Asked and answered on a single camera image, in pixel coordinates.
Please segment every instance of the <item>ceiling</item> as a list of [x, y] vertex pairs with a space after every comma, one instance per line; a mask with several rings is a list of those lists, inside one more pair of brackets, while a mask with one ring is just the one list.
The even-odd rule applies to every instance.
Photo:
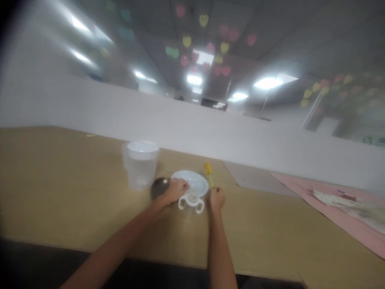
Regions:
[[[262, 105], [268, 91], [253, 84], [263, 77], [285, 73], [299, 80], [272, 89], [269, 104], [296, 102], [315, 81], [385, 66], [383, 0], [72, 2], [119, 48], [116, 65], [131, 72], [144, 71], [158, 85], [185, 91], [191, 91], [186, 76], [196, 67], [203, 78], [203, 97], [225, 101], [242, 91], [250, 95], [246, 102]], [[183, 17], [177, 15], [177, 5], [185, 7]], [[122, 16], [123, 10], [130, 12], [129, 20]], [[205, 27], [200, 24], [201, 15], [209, 17]], [[220, 29], [223, 25], [228, 27], [226, 35]], [[122, 29], [132, 30], [134, 36], [122, 36]], [[248, 45], [250, 35], [256, 36], [253, 45]], [[189, 48], [184, 46], [183, 37], [191, 37]], [[214, 55], [222, 57], [223, 62], [213, 62], [208, 71], [203, 71], [202, 65], [193, 63], [191, 54], [193, 49], [206, 52], [208, 43], [215, 46]], [[229, 43], [226, 53], [221, 52], [221, 43]], [[178, 49], [179, 56], [167, 55], [166, 47]], [[186, 67], [181, 65], [182, 55], [189, 60]], [[216, 65], [230, 67], [230, 73], [217, 76]]]

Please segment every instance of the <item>pink mat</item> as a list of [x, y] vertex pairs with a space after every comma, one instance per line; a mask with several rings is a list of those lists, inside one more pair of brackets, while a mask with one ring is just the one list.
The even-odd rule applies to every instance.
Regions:
[[309, 181], [298, 177], [291, 177], [278, 173], [272, 173], [272, 176], [279, 180], [286, 187], [291, 189], [299, 195], [306, 203], [311, 205], [314, 209], [324, 214], [337, 226], [346, 231], [353, 238], [358, 240], [364, 246], [372, 250], [374, 253], [385, 259], [385, 235], [372, 229], [364, 222], [349, 216], [347, 213], [339, 208], [327, 206], [314, 197], [309, 190], [316, 190], [329, 195], [341, 196], [337, 190], [341, 190], [349, 195], [362, 198], [369, 202], [385, 206], [385, 198], [368, 193], [364, 190], [352, 189], [347, 187], [339, 187], [335, 185], [328, 185], [315, 181]]

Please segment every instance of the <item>pink heart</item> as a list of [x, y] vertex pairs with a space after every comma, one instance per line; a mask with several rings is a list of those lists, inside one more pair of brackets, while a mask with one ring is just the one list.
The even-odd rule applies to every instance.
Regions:
[[336, 77], [334, 78], [334, 82], [338, 83], [344, 78], [343, 74], [337, 74]]
[[210, 63], [208, 62], [203, 62], [203, 71], [207, 71], [210, 69]]
[[179, 18], [182, 18], [185, 13], [186, 13], [186, 9], [182, 4], [179, 4], [176, 6], [176, 14], [178, 15]]
[[247, 44], [249, 46], [253, 46], [256, 41], [257, 41], [257, 36], [255, 34], [250, 34], [249, 37], [247, 38]]
[[198, 52], [193, 52], [191, 54], [191, 59], [192, 59], [192, 61], [197, 62], [198, 59], [199, 59], [199, 53]]
[[221, 75], [222, 69], [219, 66], [216, 65], [214, 67], [214, 73], [215, 73], [215, 75]]
[[224, 24], [219, 25], [219, 34], [222, 36], [222, 38], [226, 37], [228, 31], [229, 31], [229, 28], [227, 27], [227, 25], [224, 25]]
[[352, 87], [351, 93], [352, 94], [358, 94], [361, 92], [361, 90], [362, 90], [362, 86], [355, 85]]
[[212, 44], [212, 43], [207, 44], [207, 46], [206, 46], [206, 51], [207, 51], [208, 53], [213, 53], [214, 50], [215, 50], [214, 44]]
[[239, 31], [235, 28], [231, 28], [230, 34], [229, 34], [229, 40], [235, 41], [237, 40], [238, 36], [239, 36]]
[[340, 92], [339, 95], [338, 95], [338, 97], [340, 99], [342, 99], [342, 100], [345, 99], [347, 96], [348, 96], [348, 92], [347, 91]]
[[226, 66], [222, 68], [222, 73], [224, 76], [228, 76], [230, 73], [230, 67]]
[[328, 87], [329, 81], [327, 79], [321, 80], [321, 88]]
[[181, 63], [181, 65], [182, 65], [183, 67], [184, 67], [184, 66], [187, 66], [188, 63], [189, 63], [187, 56], [182, 55], [182, 57], [180, 58], [180, 63]]

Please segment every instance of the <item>white wall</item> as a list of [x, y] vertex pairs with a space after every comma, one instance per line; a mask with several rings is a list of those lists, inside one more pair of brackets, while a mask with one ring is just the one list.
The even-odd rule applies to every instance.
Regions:
[[49, 45], [44, 43], [43, 51], [30, 45], [28, 55], [22, 47], [8, 55], [0, 94], [2, 127], [55, 125], [148, 139], [176, 151], [382, 190], [381, 148], [74, 77]]

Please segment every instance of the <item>yellow heart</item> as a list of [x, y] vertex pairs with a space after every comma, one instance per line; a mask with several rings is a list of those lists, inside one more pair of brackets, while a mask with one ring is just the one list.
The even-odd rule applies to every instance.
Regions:
[[313, 85], [313, 92], [316, 92], [318, 90], [320, 90], [321, 88], [321, 85], [319, 82], [316, 82], [314, 85]]
[[309, 101], [308, 101], [308, 100], [302, 100], [302, 101], [301, 101], [301, 107], [305, 107], [305, 106], [307, 106], [307, 105], [308, 105], [308, 103], [309, 103]]
[[350, 74], [348, 74], [347, 76], [345, 76], [345, 79], [344, 79], [344, 84], [347, 84], [349, 82], [352, 82], [353, 80], [353, 76], [351, 76]]
[[322, 88], [321, 89], [321, 95], [325, 95], [329, 92], [329, 88]]
[[304, 98], [309, 98], [312, 95], [312, 92], [310, 90], [305, 90]]
[[199, 23], [202, 25], [202, 27], [205, 27], [208, 22], [209, 22], [209, 17], [207, 15], [199, 16]]
[[191, 37], [190, 36], [184, 37], [183, 38], [183, 44], [185, 45], [186, 48], [189, 48], [191, 45]]
[[222, 44], [221, 44], [222, 53], [225, 54], [227, 50], [229, 50], [229, 44], [222, 42]]
[[215, 62], [216, 62], [216, 63], [222, 63], [222, 62], [223, 62], [223, 58], [220, 57], [220, 56], [217, 56], [217, 57], [215, 58]]

